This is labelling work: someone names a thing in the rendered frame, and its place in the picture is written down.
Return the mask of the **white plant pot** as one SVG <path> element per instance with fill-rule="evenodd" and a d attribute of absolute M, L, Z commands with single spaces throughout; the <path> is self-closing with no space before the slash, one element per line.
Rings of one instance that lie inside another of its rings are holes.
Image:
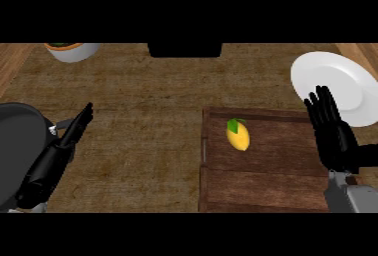
<path fill-rule="evenodd" d="M 75 63 L 90 58 L 100 48 L 99 43 L 45 43 L 47 51 L 65 63 Z"/>

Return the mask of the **brown wooden tray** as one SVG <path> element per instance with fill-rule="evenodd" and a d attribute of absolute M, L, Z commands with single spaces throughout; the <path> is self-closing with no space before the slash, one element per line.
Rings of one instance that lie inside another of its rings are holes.
<path fill-rule="evenodd" d="M 245 121 L 249 147 L 226 138 L 227 120 Z M 202 110 L 202 212 L 325 212 L 327 171 L 304 112 L 206 107 Z"/>

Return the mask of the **dark grey pan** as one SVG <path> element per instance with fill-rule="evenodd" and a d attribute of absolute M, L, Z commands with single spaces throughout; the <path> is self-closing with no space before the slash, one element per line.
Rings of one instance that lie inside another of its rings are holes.
<path fill-rule="evenodd" d="M 23 103 L 0 104 L 0 213 L 16 209 L 16 193 L 31 165 L 53 136 L 54 125 Z"/>

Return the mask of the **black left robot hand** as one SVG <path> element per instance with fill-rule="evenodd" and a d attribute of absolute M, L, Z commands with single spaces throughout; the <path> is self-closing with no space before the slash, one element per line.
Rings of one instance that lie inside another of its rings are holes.
<path fill-rule="evenodd" d="M 72 161 L 75 146 L 91 119 L 93 103 L 88 102 L 74 119 L 59 121 L 48 126 L 53 139 L 47 143 L 23 178 L 14 196 L 19 208 L 32 209 L 37 205 L 47 203 L 66 165 Z"/>

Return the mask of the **yellow lemon with green leaf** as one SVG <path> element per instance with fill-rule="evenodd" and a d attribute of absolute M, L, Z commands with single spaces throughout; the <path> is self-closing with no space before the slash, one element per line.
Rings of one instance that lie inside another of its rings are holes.
<path fill-rule="evenodd" d="M 227 120 L 226 136 L 233 148 L 245 151 L 249 147 L 249 132 L 243 119 L 232 118 Z"/>

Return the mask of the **brown woven placemat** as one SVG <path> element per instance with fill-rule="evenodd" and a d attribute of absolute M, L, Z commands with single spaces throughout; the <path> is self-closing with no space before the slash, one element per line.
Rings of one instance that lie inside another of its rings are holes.
<path fill-rule="evenodd" d="M 51 121 L 94 111 L 50 211 L 195 211 L 203 107 L 302 110 L 291 64 L 336 50 L 227 44 L 217 58 L 158 59 L 143 44 L 105 44 L 63 63 L 40 44 L 0 44 L 0 102 L 32 105 Z"/>

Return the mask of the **white plate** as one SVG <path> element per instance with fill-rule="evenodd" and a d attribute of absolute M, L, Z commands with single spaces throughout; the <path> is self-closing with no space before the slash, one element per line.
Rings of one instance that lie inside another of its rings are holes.
<path fill-rule="evenodd" d="M 341 119 L 351 127 L 378 123 L 378 80 L 347 57 L 314 51 L 302 54 L 291 65 L 291 83 L 301 100 L 326 86 Z"/>

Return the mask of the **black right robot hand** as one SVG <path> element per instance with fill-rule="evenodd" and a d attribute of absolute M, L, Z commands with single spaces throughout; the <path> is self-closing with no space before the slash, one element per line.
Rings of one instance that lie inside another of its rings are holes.
<path fill-rule="evenodd" d="M 319 159 L 326 169 L 357 174 L 360 168 L 378 167 L 378 144 L 357 143 L 326 86 L 316 86 L 316 91 L 304 99 L 304 105 L 314 130 Z"/>

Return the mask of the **black box-shaped appliance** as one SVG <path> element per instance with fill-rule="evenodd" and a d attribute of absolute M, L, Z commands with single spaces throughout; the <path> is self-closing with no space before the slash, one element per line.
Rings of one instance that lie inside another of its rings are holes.
<path fill-rule="evenodd" d="M 215 58 L 221 54 L 220 43 L 149 43 L 153 58 Z"/>

